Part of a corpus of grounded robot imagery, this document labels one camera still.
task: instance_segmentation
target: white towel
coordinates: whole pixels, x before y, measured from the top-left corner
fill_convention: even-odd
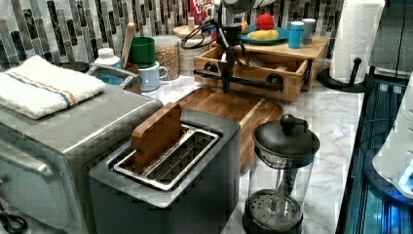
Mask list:
[[[0,73],[0,104],[39,119],[103,92],[99,79],[60,68],[39,56]]]

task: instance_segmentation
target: paper towel holder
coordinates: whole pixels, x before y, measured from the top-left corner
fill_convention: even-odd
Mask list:
[[[365,93],[367,91],[366,79],[368,79],[369,75],[366,75],[362,82],[355,84],[358,68],[361,64],[361,58],[355,58],[354,63],[355,65],[353,67],[352,75],[350,77],[349,83],[347,84],[331,78],[330,68],[327,68],[320,72],[319,77],[317,79],[322,85],[332,90],[341,91],[345,93]]]

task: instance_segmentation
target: banana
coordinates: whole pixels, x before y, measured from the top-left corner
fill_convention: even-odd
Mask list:
[[[277,40],[280,38],[280,34],[272,30],[258,30],[248,33],[247,37],[252,40]]]

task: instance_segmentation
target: wooden cutting board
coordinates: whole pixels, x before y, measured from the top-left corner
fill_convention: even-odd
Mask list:
[[[224,94],[219,89],[198,89],[178,103],[182,108],[217,115],[241,125],[241,173],[247,170],[252,159],[252,134],[255,128],[282,117],[282,106],[276,102],[238,93]]]

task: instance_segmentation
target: wooden box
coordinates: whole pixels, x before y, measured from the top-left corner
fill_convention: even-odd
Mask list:
[[[322,70],[326,49],[327,37],[315,37],[313,44],[302,46],[298,50],[289,49],[287,44],[276,46],[251,46],[245,45],[249,56],[249,67],[241,67],[235,64],[233,75],[254,81],[266,82],[267,78],[276,74],[282,77],[282,91],[272,91],[255,88],[237,83],[231,83],[230,89],[262,97],[276,98],[286,101],[297,101],[301,90],[311,89],[317,75]],[[237,54],[241,54],[241,48],[236,47]],[[207,63],[213,63],[216,67],[221,59],[222,50],[215,44],[206,53],[195,57],[196,70],[204,70]],[[195,75],[195,80],[212,87],[222,87],[222,81]]]

